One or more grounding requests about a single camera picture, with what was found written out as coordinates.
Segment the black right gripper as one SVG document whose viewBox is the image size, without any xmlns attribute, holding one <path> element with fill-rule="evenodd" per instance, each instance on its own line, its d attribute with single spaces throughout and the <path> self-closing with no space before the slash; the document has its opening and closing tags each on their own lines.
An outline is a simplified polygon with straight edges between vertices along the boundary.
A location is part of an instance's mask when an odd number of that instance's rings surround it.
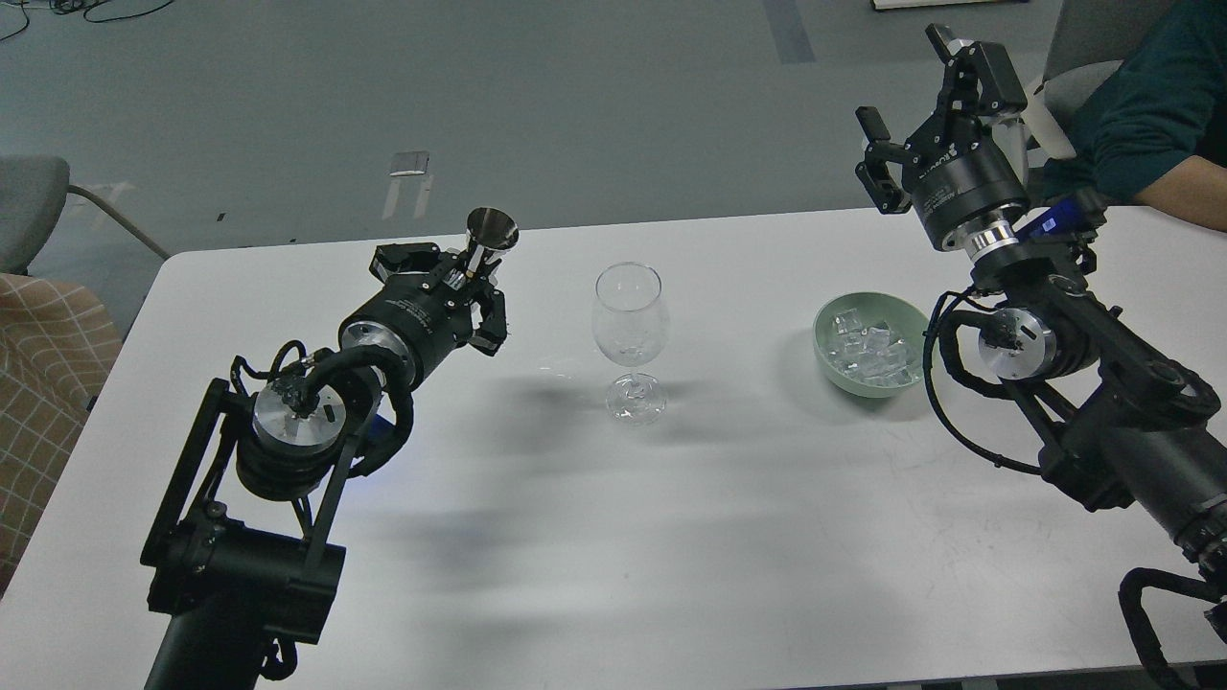
<svg viewBox="0 0 1227 690">
<path fill-rule="evenodd" d="M 1025 185 L 991 140 L 994 126 L 1017 122 L 1029 96 L 1002 44 L 960 38 L 947 25 L 928 25 L 925 36 L 944 65 L 933 114 L 894 142 L 876 106 L 858 106 L 865 149 L 855 174 L 879 212 L 915 209 L 933 248 L 951 252 L 963 223 L 994 212 L 1017 221 L 1029 209 Z"/>
</svg>

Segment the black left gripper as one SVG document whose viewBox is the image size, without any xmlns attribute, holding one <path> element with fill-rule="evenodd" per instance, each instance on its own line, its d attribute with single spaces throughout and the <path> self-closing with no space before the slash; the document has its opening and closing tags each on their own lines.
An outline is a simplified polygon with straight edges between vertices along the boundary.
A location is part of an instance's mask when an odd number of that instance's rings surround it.
<svg viewBox="0 0 1227 690">
<path fill-rule="evenodd" d="M 340 347 L 391 351 L 412 389 L 456 349 L 494 357 L 508 336 L 506 296 L 494 275 L 467 281 L 461 262 L 436 243 L 377 247 L 371 274 L 382 289 L 337 328 Z"/>
</svg>

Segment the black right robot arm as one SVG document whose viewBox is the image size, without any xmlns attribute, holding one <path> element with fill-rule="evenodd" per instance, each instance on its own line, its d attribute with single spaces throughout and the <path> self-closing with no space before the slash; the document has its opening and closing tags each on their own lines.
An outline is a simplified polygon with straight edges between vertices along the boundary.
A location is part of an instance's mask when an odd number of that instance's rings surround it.
<svg viewBox="0 0 1227 690">
<path fill-rule="evenodd" d="M 1221 401 L 1206 381 L 1121 322 L 1090 291 L 1107 205 L 1082 189 L 1034 216 L 1029 193 L 991 139 L 1029 98 L 1007 48 L 925 34 L 944 68 L 935 108 L 904 142 L 859 106 L 867 145 L 856 166 L 882 214 L 915 211 L 937 252 L 968 254 L 972 284 L 942 293 L 921 346 L 926 397 L 939 422 L 994 467 L 1036 475 L 1090 512 L 1140 505 L 1198 578 L 1137 567 L 1119 607 L 1141 665 L 1162 689 L 1185 681 L 1144 611 L 1150 588 L 1209 603 L 1225 634 L 1225 446 L 1209 431 Z M 969 441 L 937 401 L 933 362 L 988 399 L 1016 403 L 1040 440 L 1034 467 Z"/>
</svg>

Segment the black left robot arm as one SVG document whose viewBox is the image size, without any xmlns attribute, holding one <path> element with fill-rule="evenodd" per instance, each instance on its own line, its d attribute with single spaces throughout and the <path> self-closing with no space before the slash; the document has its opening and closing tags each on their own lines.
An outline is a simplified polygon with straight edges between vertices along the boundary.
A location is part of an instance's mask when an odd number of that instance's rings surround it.
<svg viewBox="0 0 1227 690">
<path fill-rule="evenodd" d="M 202 393 L 141 564 L 171 618 L 148 689 L 253 689 L 292 676 L 333 611 L 346 551 L 329 541 L 345 485 L 387 467 L 415 426 L 416 389 L 465 346 L 507 340 L 494 273 L 514 239 L 385 244 L 382 289 L 337 346 L 286 343 L 266 370 L 232 359 Z"/>
</svg>

